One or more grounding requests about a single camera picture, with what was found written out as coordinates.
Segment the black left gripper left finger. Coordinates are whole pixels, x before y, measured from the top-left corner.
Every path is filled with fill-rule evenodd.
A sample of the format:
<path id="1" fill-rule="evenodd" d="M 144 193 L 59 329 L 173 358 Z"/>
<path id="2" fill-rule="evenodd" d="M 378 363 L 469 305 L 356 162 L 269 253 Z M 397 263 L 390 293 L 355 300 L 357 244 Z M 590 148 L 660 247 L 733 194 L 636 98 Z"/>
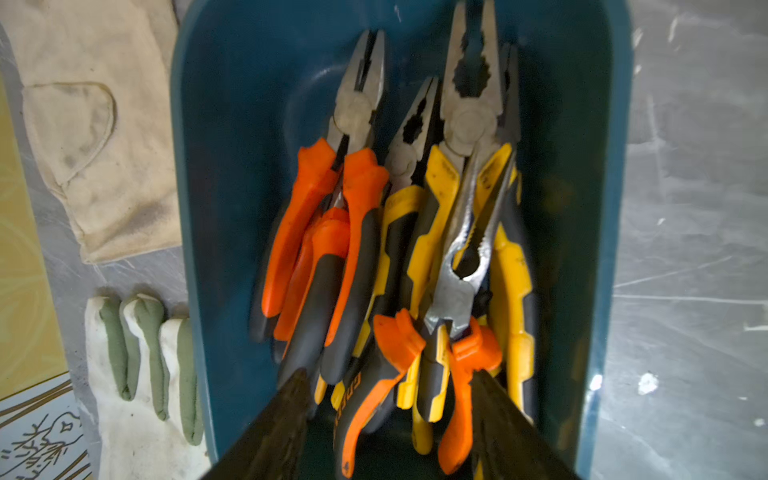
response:
<path id="1" fill-rule="evenodd" d="M 306 442 L 310 383 L 296 370 L 206 479 L 296 479 Z"/>

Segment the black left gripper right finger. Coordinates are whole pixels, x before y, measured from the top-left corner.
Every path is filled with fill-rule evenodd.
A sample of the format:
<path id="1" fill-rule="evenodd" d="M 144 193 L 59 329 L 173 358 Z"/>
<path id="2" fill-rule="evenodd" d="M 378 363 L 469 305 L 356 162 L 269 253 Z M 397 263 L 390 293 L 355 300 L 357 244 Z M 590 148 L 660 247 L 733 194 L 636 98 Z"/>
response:
<path id="1" fill-rule="evenodd" d="M 484 479 L 576 479 L 485 370 L 473 374 L 473 466 Z"/>

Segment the orange black combination pliers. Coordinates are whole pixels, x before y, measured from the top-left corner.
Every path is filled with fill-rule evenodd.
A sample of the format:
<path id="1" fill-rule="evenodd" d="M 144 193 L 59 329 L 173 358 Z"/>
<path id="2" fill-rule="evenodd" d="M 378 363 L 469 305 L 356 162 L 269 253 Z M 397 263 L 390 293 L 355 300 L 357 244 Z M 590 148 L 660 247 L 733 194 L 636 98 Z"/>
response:
<path id="1" fill-rule="evenodd" d="M 273 223 L 252 301 L 250 333 L 271 339 L 277 384 L 298 370 L 341 380 L 373 288 L 389 181 L 372 146 L 385 86 L 386 35 L 360 35 L 327 133 L 297 155 L 290 197 Z"/>

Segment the teal plastic storage box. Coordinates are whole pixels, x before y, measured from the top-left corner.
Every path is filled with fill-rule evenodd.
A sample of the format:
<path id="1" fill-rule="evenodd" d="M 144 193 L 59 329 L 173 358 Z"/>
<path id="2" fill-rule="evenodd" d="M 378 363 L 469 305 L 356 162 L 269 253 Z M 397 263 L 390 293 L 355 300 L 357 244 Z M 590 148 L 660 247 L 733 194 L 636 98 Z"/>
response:
<path id="1" fill-rule="evenodd" d="M 376 119 L 383 153 L 421 82 L 439 76 L 451 1 L 195 1 L 173 56 L 171 109 L 188 306 L 210 457 L 276 391 L 248 332 L 271 225 L 297 152 L 322 137 L 354 46 L 387 38 Z M 609 331 L 633 77 L 624 1 L 500 1 L 519 47 L 522 209 L 540 314 L 542 436 L 581 477 L 592 466 Z"/>

